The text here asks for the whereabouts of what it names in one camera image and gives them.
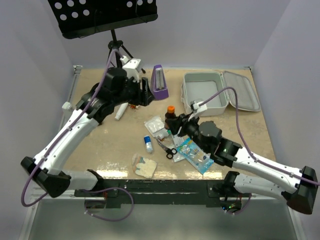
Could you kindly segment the small white blue bottle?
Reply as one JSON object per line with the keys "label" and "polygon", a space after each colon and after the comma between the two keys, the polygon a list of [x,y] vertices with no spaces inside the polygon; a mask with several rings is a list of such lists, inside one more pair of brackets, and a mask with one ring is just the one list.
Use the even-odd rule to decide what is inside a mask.
{"label": "small white blue bottle", "polygon": [[150,136],[149,135],[144,136],[143,140],[144,140],[144,143],[145,143],[146,151],[149,154],[152,154],[153,151],[154,151],[154,148],[153,148]]}

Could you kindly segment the white green tube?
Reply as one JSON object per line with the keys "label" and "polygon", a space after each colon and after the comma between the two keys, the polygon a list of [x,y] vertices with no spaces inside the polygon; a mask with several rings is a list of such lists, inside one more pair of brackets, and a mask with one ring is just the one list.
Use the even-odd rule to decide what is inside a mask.
{"label": "white green tube", "polygon": [[159,139],[164,139],[164,138],[167,138],[171,135],[171,131],[169,129],[166,129],[166,128],[163,128],[159,131],[159,134],[158,134],[158,138]]}

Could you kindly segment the brown bottle orange cap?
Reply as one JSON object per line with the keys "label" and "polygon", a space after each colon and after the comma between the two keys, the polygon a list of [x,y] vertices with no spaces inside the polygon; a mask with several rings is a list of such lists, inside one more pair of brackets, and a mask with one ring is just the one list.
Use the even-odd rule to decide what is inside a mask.
{"label": "brown bottle orange cap", "polygon": [[176,117],[175,107],[173,105],[169,105],[167,107],[167,112],[165,113],[164,117],[165,117],[164,128],[169,130],[170,128],[167,124],[167,119],[174,119]]}

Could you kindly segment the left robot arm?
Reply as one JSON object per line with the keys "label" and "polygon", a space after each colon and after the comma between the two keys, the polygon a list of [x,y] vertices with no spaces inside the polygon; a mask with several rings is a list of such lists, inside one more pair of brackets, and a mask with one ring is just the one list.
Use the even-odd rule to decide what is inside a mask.
{"label": "left robot arm", "polygon": [[64,173],[63,167],[82,140],[111,115],[116,106],[128,103],[145,107],[153,100],[146,77],[112,67],[101,82],[81,97],[68,122],[53,140],[36,156],[24,157],[20,164],[32,180],[50,197],[56,198],[73,188],[76,179]]}

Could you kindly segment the white gauze packet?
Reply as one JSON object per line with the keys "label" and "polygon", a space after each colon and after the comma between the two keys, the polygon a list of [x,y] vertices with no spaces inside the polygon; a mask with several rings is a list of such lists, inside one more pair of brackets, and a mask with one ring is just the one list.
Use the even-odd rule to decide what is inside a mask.
{"label": "white gauze packet", "polygon": [[158,136],[161,132],[166,130],[165,124],[159,115],[145,121],[144,126],[153,137]]}

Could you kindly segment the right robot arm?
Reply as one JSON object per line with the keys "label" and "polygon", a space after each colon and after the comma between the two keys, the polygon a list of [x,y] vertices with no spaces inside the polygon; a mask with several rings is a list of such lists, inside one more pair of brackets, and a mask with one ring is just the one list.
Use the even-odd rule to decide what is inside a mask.
{"label": "right robot arm", "polygon": [[263,195],[285,201],[299,213],[312,214],[320,185],[313,168],[290,167],[252,153],[223,137],[223,131],[213,121],[199,123],[199,118],[181,114],[167,118],[165,123],[174,135],[188,136],[216,164],[255,175],[250,177],[229,171],[222,185],[227,196],[233,197],[237,193]]}

